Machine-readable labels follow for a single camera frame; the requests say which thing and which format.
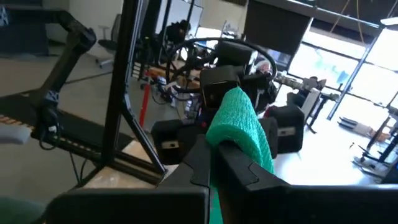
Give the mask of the teal green bandage strip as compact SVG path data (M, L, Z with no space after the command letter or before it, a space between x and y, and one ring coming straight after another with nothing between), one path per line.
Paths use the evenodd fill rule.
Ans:
M267 181L276 182L266 134L240 87L227 91L206 133L211 146L209 224L223 224L221 199L233 223L261 224L271 212Z

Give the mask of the person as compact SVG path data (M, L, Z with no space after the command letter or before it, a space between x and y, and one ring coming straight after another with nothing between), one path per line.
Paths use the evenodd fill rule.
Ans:
M173 22L166 27L165 41L174 45L181 44L191 29L190 23L183 19L180 22Z

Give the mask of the grey office chair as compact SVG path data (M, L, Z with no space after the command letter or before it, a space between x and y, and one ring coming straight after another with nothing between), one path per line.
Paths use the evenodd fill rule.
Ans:
M100 28L103 31L103 38L98 40L98 44L102 48L104 48L108 53L110 53L112 57L106 60L96 59L95 62L98 64L99 68L103 68L105 65L114 63L114 55L117 50L117 41L118 41L120 23L121 23L121 14L117 14L113 22L113 26L111 28L110 38L108 39L106 38L106 31L109 29L109 27L100 26Z

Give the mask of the red table leg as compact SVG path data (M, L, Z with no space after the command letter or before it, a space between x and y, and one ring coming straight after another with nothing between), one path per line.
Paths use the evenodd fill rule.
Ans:
M139 116L139 124L141 125L142 128L144 127L147 105L149 101L149 94L150 94L150 83L148 82L144 85L144 96L142 99L142 105Z

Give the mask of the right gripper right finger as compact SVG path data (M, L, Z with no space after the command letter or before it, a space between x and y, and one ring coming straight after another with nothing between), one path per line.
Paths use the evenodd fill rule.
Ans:
M229 224L398 224L398 185L291 185L232 142L216 171Z

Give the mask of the black aluminium table frame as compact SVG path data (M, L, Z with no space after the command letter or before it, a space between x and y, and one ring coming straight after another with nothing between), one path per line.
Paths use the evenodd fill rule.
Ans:
M101 164L150 184L158 184L166 173L138 120L129 99L129 78L134 68L134 49L139 34L139 23L144 0L124 0L119 28L118 46L109 89L108 106L103 133ZM124 118L141 144L150 162L117 150L119 126Z

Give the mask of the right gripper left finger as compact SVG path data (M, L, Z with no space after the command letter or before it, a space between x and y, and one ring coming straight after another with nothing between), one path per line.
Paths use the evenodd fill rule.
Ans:
M53 199L46 224L209 224L211 147L199 134L154 189L81 189Z

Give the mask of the black hanging panel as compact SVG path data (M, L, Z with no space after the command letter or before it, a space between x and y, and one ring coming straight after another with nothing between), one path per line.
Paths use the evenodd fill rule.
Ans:
M278 6L283 0L249 0L244 36L252 44L293 56L313 18Z

